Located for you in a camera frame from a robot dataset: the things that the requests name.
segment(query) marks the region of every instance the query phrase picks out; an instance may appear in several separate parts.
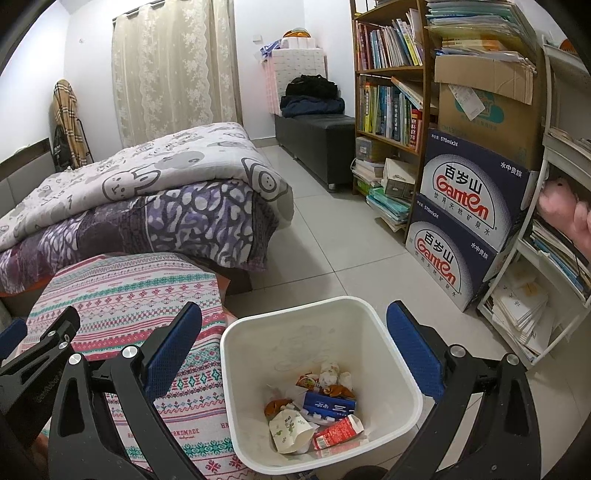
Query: curtain rod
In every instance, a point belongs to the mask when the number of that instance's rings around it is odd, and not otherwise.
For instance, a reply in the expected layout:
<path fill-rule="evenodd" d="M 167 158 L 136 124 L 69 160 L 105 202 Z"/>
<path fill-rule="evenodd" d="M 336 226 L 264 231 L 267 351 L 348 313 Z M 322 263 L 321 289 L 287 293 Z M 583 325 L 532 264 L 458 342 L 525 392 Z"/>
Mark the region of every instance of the curtain rod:
<path fill-rule="evenodd" d="M 152 8 L 155 8 L 155 7 L 159 7 L 160 5 L 162 5 L 164 3 L 164 1 L 165 0 L 154 0 L 153 2 L 150 2 L 149 4 L 146 4 L 146 5 L 150 5 Z M 128 17 L 132 14 L 136 14 L 137 12 L 139 12 L 139 9 L 141 7 L 143 7 L 143 5 L 140 5 L 138 8 L 131 9 L 131 10 L 129 10 L 129 12 L 125 12 L 124 14 L 121 14 L 118 17 L 115 17 L 113 19 L 113 23 L 115 23 L 115 21 L 123 15 L 126 15 Z"/>

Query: silver bolt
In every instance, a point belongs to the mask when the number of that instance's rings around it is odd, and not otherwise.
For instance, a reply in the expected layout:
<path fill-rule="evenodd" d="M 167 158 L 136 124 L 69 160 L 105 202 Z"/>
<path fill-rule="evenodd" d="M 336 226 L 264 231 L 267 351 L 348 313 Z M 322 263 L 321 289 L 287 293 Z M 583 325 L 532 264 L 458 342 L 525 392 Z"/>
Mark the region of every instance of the silver bolt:
<path fill-rule="evenodd" d="M 129 345 L 123 349 L 123 356 L 125 358 L 133 358 L 137 354 L 138 354 L 138 348 L 135 345 Z"/>
<path fill-rule="evenodd" d="M 449 351 L 451 352 L 451 354 L 457 358 L 462 358 L 463 356 L 466 355 L 466 351 L 464 350 L 464 347 L 461 347 L 459 345 L 454 345 L 452 346 Z"/>
<path fill-rule="evenodd" d="M 507 361 L 511 365 L 519 365 L 519 357 L 514 353 L 510 353 L 509 355 L 507 355 Z"/>
<path fill-rule="evenodd" d="M 82 355 L 79 353 L 75 353 L 68 359 L 70 365 L 77 365 L 80 363 L 80 360 L 82 360 Z"/>

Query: tile floor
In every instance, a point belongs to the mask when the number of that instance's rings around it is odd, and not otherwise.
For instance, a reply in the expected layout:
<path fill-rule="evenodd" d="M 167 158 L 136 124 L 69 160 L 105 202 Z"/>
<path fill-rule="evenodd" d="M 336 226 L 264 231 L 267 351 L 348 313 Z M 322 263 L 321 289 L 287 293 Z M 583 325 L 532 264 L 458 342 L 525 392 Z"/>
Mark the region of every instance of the tile floor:
<path fill-rule="evenodd" d="M 360 196 L 330 194 L 281 147 L 260 149 L 291 184 L 295 215 L 290 227 L 271 239 L 268 270 L 252 276 L 254 291 L 228 297 L 226 307 L 237 317 L 311 303 L 339 295 L 367 300 L 382 318 L 393 300 L 401 299 L 425 325 L 435 327 L 448 343 L 461 343 L 474 356 L 500 358 L 503 340 L 474 310 L 460 312 L 431 277 L 406 252 L 402 235 L 375 218 Z M 587 324 L 582 327 L 589 331 Z M 591 407 L 591 380 L 580 381 L 581 361 L 591 362 L 589 349 L 557 349 L 528 373 L 542 439 L 543 474 L 568 448 Z M 433 406 L 425 399 L 419 427 Z M 464 421 L 442 467 L 454 463 L 478 410 L 473 395 Z M 320 469 L 320 480 L 337 480 L 359 465 L 390 468 L 418 429 L 350 461 Z"/>

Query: purple blanket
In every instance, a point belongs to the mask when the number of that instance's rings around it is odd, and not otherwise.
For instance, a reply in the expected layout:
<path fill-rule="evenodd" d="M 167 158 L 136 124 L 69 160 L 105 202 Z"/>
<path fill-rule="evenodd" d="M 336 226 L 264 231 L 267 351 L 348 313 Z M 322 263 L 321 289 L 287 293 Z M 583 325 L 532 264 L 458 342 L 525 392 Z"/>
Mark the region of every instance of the purple blanket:
<path fill-rule="evenodd" d="M 0 254 L 0 295 L 48 282 L 60 269 L 111 252 L 178 252 L 264 270 L 278 220 L 240 180 L 204 181 L 108 203 L 51 225 Z"/>

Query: pink plush toy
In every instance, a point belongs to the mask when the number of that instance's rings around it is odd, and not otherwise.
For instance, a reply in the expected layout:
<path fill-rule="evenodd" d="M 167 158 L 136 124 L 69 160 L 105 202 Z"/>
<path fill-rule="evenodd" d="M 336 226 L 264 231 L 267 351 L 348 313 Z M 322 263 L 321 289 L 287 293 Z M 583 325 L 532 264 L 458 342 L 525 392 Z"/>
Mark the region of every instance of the pink plush toy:
<path fill-rule="evenodd" d="M 538 199 L 541 217 L 569 237 L 591 261 L 591 212 L 579 202 L 565 179 L 547 181 Z"/>

